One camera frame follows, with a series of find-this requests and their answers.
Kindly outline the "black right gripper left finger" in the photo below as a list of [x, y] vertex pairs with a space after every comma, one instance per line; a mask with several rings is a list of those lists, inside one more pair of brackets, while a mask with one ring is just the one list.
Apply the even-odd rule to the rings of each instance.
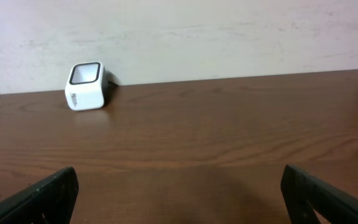
[[0, 201], [0, 223], [70, 223], [79, 183], [66, 167]]

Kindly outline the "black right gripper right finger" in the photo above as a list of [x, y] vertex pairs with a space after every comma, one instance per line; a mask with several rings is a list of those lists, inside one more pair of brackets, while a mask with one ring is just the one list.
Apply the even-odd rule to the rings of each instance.
[[280, 188], [293, 224], [319, 223], [319, 213], [330, 223], [357, 223], [358, 199], [287, 164]]

